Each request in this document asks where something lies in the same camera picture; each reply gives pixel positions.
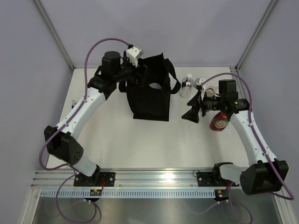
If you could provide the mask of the cream lotion bottle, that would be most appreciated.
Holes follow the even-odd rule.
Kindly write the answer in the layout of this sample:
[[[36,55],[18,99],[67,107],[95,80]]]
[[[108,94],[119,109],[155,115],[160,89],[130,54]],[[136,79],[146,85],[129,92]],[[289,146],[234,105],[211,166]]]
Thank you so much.
[[[159,90],[162,89],[161,85],[158,83],[151,83],[149,86],[153,89],[159,89]]]

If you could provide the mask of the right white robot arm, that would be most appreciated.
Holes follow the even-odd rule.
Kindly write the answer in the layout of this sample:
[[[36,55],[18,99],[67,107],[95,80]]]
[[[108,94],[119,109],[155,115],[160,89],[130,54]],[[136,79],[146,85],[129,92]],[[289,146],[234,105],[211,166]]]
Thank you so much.
[[[235,128],[248,158],[248,168],[238,167],[231,162],[216,163],[212,169],[212,181],[223,185],[226,181],[240,185],[246,195],[278,192],[283,186],[289,167],[280,161],[265,143],[251,109],[250,101],[239,98],[236,81],[219,81],[219,93],[210,97],[206,92],[205,80],[197,78],[194,83],[196,95],[187,103],[191,109],[182,119],[199,122],[209,111],[224,113]]]

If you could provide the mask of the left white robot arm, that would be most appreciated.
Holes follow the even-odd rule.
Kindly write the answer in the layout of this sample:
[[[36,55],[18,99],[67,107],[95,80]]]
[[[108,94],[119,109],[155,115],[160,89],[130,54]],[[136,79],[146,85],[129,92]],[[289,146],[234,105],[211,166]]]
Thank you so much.
[[[78,137],[95,111],[115,91],[117,83],[138,82],[138,60],[142,54],[143,50],[137,47],[129,48],[123,55],[116,51],[106,52],[83,97],[62,121],[44,131],[48,153],[83,174],[90,186],[100,182],[100,174],[97,165],[84,156]]]

